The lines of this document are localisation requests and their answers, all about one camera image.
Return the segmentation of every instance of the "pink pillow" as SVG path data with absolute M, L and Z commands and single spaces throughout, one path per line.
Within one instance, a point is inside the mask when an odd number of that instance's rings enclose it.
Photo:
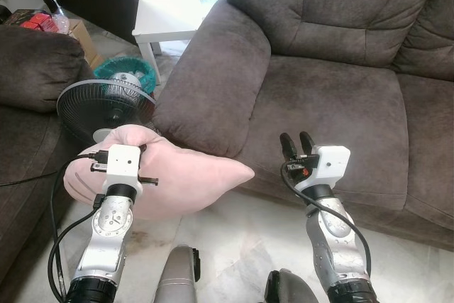
M 143 194 L 134 205 L 134 217 L 162 219 L 196 212 L 213 204 L 222 194 L 254 177 L 242 163 L 182 149 L 148 128 L 135 125 L 114 129 L 100 143 L 81 154 L 108 150 L 113 144 L 147 145 L 140 160 L 141 177 L 158 177 L 159 185 L 143 185 Z M 105 173 L 90 172 L 93 160 L 70 163 L 64 183 L 76 200 L 92 205 L 102 192 Z

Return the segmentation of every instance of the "dark brown couch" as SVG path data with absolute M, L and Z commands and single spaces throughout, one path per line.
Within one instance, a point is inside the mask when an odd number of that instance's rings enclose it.
M 454 0 L 219 0 L 155 125 L 289 200 L 279 135 L 351 150 L 335 191 L 378 231 L 453 249 Z
M 80 151 L 62 132 L 55 105 L 65 87 L 92 75 L 77 40 L 0 25 L 0 183 L 55 171 Z M 49 214 L 53 180 L 0 187 L 0 282 L 43 214 Z M 60 212 L 70 202 L 65 194 L 60 191 L 56 199 Z M 45 221 L 41 232 L 48 241 L 50 221 Z

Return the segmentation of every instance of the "fan base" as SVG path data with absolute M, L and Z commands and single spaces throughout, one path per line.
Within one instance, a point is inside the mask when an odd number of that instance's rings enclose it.
M 106 138 L 106 136 L 108 134 L 110 134 L 111 131 L 112 131 L 112 129 L 108 129 L 108 128 L 98 129 L 97 131 L 95 131 L 93 133 L 94 142 L 96 142 L 96 143 L 102 142 Z

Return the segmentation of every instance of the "black connector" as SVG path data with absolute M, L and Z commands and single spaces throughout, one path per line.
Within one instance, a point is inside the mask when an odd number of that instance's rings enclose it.
M 116 294 L 114 283 L 104 278 L 77 278 L 71 282 L 66 303 L 113 303 Z
M 328 289 L 330 303 L 379 303 L 369 281 L 346 280 Z
M 105 194 L 97 194 L 93 201 L 93 209 L 98 209 L 99 207 L 101 207 L 105 197 Z
M 98 150 L 96 155 L 94 156 L 94 159 L 98 163 L 104 163 L 107 164 L 107 158 L 109 157 L 109 151 L 108 150 Z
M 106 197 L 110 195 L 118 195 L 120 197 L 127 197 L 135 202 L 135 196 L 137 191 L 134 187 L 129 186 L 128 184 L 112 184 L 107 189 Z
M 323 198 L 334 198 L 333 190 L 329 184 L 315 184 L 304 189 L 306 196 L 313 200 L 320 200 Z

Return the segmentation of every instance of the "fan grille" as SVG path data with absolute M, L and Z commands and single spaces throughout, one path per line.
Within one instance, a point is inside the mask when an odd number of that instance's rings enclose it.
M 155 100 L 139 88 L 117 81 L 91 79 L 66 88 L 57 100 L 63 125 L 87 143 L 101 128 L 151 121 Z

